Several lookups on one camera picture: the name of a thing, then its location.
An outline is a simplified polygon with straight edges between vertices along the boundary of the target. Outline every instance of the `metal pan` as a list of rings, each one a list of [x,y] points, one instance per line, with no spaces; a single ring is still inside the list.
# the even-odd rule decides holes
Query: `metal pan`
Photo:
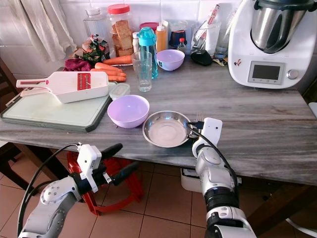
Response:
[[[172,148],[188,140],[190,130],[186,123],[190,120],[183,114],[161,111],[148,117],[143,124],[143,135],[148,142],[159,147]]]

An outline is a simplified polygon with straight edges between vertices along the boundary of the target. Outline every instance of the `digital display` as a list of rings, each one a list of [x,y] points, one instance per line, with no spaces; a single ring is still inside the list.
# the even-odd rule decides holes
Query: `digital display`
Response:
[[[252,78],[278,80],[280,66],[254,65]]]

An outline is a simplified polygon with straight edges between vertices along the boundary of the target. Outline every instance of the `cutting board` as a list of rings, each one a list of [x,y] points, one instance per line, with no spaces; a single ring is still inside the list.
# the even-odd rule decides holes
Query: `cutting board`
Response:
[[[116,83],[109,83],[109,91]],[[4,122],[76,130],[94,130],[105,114],[111,98],[99,98],[62,104],[50,93],[20,98],[1,113]]]

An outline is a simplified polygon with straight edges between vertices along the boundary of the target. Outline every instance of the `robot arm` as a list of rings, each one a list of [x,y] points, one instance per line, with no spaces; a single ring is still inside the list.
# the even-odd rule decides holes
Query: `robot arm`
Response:
[[[222,121],[205,118],[201,135],[217,145]],[[255,234],[239,209],[235,185],[224,161],[207,141],[199,137],[193,145],[197,158],[196,172],[200,177],[207,208],[205,238],[255,238]]]
[[[117,175],[109,176],[102,159],[113,156],[122,148],[116,144],[100,152],[95,146],[81,145],[77,162],[82,170],[47,185],[41,193],[37,207],[32,211],[19,238],[56,238],[59,236],[68,211],[88,191],[97,191],[98,186],[108,183],[120,184],[138,168],[134,162]]]

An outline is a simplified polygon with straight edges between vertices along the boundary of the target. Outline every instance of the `purple bowl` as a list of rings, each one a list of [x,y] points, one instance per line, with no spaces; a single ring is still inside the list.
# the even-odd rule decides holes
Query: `purple bowl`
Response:
[[[126,95],[110,103],[108,116],[119,127],[134,128],[148,117],[150,104],[144,97]]]
[[[178,50],[165,50],[157,53],[158,65],[166,71],[173,71],[179,68],[184,58],[185,54]]]

